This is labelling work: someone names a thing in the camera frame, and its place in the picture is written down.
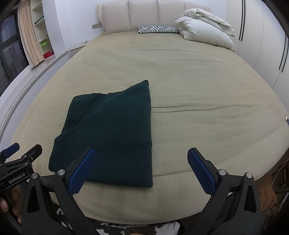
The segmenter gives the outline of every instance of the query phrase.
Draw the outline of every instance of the beige leather headboard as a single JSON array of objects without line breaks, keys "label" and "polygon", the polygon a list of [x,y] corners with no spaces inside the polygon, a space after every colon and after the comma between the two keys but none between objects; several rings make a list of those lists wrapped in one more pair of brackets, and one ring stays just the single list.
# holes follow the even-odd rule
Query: beige leather headboard
[{"label": "beige leather headboard", "polygon": [[175,26],[185,10],[210,8],[182,0],[120,0],[97,5],[97,17],[105,32],[138,29],[138,26]]}]

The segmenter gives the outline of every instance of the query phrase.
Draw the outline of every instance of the curtain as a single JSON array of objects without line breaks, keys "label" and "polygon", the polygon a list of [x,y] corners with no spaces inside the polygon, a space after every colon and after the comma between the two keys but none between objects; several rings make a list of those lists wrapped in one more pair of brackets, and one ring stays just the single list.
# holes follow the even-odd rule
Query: curtain
[{"label": "curtain", "polygon": [[24,52],[26,53],[30,67],[33,68],[42,62],[44,57],[40,51],[39,44],[35,36],[32,24],[30,1],[19,3],[18,24]]}]

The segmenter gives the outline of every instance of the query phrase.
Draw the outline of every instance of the window frame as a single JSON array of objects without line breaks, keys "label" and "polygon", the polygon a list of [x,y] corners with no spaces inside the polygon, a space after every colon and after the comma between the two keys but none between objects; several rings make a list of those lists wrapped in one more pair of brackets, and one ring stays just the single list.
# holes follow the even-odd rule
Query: window frame
[{"label": "window frame", "polygon": [[[5,42],[2,42],[2,40],[0,40],[0,62],[2,64],[2,67],[4,69],[4,72],[6,73],[6,78],[8,79],[8,84],[3,88],[2,91],[0,91],[0,96],[3,94],[3,92],[6,90],[6,88],[11,84],[11,82],[27,67],[29,66],[29,62],[27,60],[27,57],[25,55],[24,52],[24,48],[22,45],[22,41],[21,41],[21,37],[20,37],[20,31],[19,31],[19,26],[18,26],[18,15],[17,15],[17,9],[11,11],[9,13],[9,15],[5,18],[7,19],[8,17],[14,15],[14,20],[15,20],[15,27],[16,27],[16,34],[13,35],[12,37],[10,37],[9,39],[7,39]],[[5,61],[5,57],[3,54],[2,49],[10,44],[13,44],[16,41],[20,41],[20,49],[23,51],[24,55],[25,55],[25,59],[26,59],[26,64],[27,66],[25,66],[22,70],[20,70],[14,77],[12,77],[11,75],[9,76],[9,73],[7,72],[6,68],[8,67],[6,61]]]}]

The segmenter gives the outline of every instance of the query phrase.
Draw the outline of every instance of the metal screw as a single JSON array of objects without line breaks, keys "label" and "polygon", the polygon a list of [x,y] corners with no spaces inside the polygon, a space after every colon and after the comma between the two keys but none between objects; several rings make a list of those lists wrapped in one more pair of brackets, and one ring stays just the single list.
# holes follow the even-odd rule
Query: metal screw
[{"label": "metal screw", "polygon": [[34,173],[34,174],[32,174],[31,178],[32,178],[32,179],[36,179],[37,176],[38,176],[38,174],[37,174],[37,173]]},{"label": "metal screw", "polygon": [[59,170],[59,171],[57,172],[58,175],[64,175],[64,173],[65,173],[65,170]]},{"label": "metal screw", "polygon": [[252,177],[253,177],[250,172],[247,172],[247,173],[246,173],[246,176],[247,176],[248,178],[252,178]]},{"label": "metal screw", "polygon": [[221,170],[219,170],[219,174],[220,175],[225,175],[225,174],[227,174],[227,172],[225,170],[221,169]]}]

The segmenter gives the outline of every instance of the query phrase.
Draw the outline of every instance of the green fabric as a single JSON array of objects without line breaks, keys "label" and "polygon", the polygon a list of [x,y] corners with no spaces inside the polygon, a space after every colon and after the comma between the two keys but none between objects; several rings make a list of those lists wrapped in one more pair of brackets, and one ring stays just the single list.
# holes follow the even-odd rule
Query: green fabric
[{"label": "green fabric", "polygon": [[49,170],[66,169],[87,147],[97,152],[88,181],[152,187],[147,80],[121,92],[74,97],[63,130],[54,140]]}]

